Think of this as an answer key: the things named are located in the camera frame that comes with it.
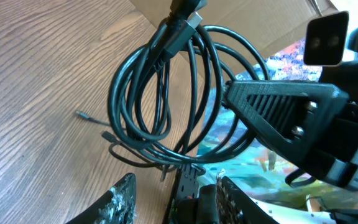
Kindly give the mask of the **black cable silver plug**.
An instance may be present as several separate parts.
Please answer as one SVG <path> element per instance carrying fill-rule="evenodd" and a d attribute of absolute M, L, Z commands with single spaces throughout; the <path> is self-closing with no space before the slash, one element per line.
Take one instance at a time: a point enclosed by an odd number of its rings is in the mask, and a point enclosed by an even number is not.
<path fill-rule="evenodd" d="M 210 78 L 221 81 L 223 65 L 218 58 L 218 44 L 212 42 L 210 26 L 201 25 L 202 18 L 192 14 L 171 13 L 158 27 L 149 42 L 130 54 L 115 72 L 108 93 L 108 118 L 105 124 L 114 131 L 104 138 L 113 145 L 126 148 L 139 158 L 131 161 L 112 152 L 116 159 L 134 167 L 161 170 L 164 174 L 183 164 L 216 162 L 222 155 L 217 147 L 211 154 L 189 157 L 207 135 L 203 129 L 195 140 L 191 134 L 201 119 L 208 102 Z M 169 106 L 170 61 L 180 51 L 188 53 L 190 60 L 190 112 L 186 129 L 175 147 L 162 144 L 172 129 L 172 113 Z M 152 127 L 148 128 L 142 116 L 142 97 L 152 77 L 157 78 L 155 112 Z"/>

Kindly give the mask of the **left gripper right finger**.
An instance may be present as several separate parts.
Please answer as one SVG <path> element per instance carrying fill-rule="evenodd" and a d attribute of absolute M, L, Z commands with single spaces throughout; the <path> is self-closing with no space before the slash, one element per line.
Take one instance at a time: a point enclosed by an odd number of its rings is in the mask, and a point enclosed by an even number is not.
<path fill-rule="evenodd" d="M 219 222 L 223 224 L 278 224 L 248 197 L 230 178 L 216 183 Z"/>

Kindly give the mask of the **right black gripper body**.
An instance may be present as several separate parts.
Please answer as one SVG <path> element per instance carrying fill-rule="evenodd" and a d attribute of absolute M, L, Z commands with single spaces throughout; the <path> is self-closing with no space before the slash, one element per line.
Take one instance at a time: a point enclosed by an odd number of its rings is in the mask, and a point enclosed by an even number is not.
<path fill-rule="evenodd" d="M 358 104 L 347 104 L 334 117 L 300 169 L 325 183 L 358 191 Z"/>

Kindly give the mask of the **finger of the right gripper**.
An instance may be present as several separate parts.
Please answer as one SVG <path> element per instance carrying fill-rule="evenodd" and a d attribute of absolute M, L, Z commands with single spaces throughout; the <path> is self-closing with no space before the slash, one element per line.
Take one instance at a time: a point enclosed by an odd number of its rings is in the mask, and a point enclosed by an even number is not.
<path fill-rule="evenodd" d="M 293 164 L 305 161 L 348 99 L 333 84 L 306 81 L 228 81 L 224 91 L 224 104 Z"/>

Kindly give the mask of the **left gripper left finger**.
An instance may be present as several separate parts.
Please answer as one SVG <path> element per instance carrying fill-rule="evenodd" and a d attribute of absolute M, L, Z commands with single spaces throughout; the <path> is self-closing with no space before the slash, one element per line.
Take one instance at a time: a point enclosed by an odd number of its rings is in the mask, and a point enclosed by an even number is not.
<path fill-rule="evenodd" d="M 136 177 L 127 173 L 85 211 L 68 224 L 133 224 Z"/>

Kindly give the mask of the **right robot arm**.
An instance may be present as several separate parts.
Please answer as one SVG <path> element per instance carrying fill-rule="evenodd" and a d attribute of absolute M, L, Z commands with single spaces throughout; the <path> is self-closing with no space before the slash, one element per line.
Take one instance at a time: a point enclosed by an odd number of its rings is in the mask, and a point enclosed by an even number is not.
<path fill-rule="evenodd" d="M 303 56 L 322 66 L 318 81 L 233 81 L 225 105 L 299 176 L 358 190 L 358 26 L 346 12 L 314 19 Z"/>

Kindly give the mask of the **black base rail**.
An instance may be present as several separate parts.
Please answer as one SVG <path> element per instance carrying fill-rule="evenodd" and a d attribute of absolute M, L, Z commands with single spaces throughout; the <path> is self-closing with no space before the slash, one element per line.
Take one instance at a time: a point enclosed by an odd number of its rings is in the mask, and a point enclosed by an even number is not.
<path fill-rule="evenodd" d="M 196 164 L 177 169 L 163 224 L 216 224 L 219 222 L 214 184 L 199 186 L 206 170 Z"/>

